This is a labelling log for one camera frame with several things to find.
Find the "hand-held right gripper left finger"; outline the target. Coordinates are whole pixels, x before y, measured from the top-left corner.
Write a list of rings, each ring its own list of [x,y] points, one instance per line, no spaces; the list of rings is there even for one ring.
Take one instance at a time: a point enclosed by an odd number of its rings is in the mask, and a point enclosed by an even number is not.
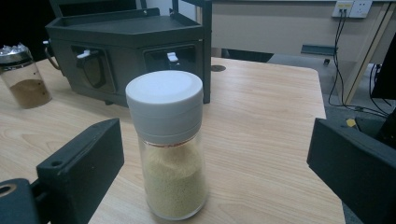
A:
[[[44,219],[88,224],[123,164],[120,121],[87,128],[36,167]]]

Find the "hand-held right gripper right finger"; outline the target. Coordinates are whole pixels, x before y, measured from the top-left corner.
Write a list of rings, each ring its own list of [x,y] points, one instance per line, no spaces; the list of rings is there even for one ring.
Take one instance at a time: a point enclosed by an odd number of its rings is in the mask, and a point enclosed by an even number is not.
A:
[[[396,149],[316,119],[307,164],[364,224],[396,224]]]

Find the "white-lidded jar of yellow granules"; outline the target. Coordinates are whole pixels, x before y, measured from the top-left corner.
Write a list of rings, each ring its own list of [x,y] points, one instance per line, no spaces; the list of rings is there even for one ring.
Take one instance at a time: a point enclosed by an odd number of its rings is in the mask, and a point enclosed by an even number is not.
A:
[[[208,193],[200,135],[202,80],[183,71],[151,72],[133,79],[125,92],[148,207],[164,219],[193,216]]]

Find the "silver-lidded jar of brown powder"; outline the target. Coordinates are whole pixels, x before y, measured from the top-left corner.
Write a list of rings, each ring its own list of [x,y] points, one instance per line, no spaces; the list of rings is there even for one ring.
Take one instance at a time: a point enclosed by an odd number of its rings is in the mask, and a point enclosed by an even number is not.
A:
[[[30,50],[23,44],[0,48],[0,78],[21,108],[34,108],[51,100]]]

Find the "dark grey spice rack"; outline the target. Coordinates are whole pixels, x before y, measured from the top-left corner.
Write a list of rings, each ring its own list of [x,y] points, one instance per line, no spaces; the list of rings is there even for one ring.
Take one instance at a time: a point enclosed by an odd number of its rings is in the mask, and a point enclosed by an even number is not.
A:
[[[49,45],[74,92],[126,106],[132,79],[180,70],[203,81],[204,102],[210,102],[211,0],[172,0],[167,15],[122,1],[49,2],[56,16],[46,26]]]

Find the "black stand base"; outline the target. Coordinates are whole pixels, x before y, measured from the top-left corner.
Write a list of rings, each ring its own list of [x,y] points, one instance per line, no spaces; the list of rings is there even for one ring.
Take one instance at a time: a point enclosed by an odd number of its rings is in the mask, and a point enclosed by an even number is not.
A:
[[[384,121],[356,118],[356,123],[362,133],[396,149],[396,108]]]

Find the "dark monitor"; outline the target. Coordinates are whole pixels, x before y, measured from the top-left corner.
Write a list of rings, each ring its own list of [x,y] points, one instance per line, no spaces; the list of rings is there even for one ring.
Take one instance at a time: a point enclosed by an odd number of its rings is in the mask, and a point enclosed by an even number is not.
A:
[[[377,75],[372,97],[396,100],[396,34]]]

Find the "light wooden board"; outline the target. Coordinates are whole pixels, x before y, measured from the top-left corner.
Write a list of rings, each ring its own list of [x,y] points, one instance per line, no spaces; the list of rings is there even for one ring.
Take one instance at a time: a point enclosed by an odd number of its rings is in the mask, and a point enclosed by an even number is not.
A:
[[[340,103],[355,98],[370,63],[382,63],[396,34],[396,0],[374,0],[364,19],[346,20],[346,37],[340,41],[340,70],[337,82]]]

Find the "grey wall bracket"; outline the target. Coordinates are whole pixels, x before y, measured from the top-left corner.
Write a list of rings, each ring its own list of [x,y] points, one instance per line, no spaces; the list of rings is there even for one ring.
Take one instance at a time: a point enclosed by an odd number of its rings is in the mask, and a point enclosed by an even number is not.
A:
[[[304,44],[301,48],[302,54],[333,56],[336,52],[335,46],[321,46]]]

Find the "white wall socket with plugs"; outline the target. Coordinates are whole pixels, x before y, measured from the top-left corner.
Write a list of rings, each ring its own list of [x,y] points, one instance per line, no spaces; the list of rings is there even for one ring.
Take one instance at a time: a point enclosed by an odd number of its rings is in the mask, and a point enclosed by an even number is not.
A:
[[[333,18],[347,18],[350,14],[350,11],[353,7],[354,2],[350,0],[342,0],[342,1],[337,1],[335,3],[333,12],[332,12],[332,17]]]

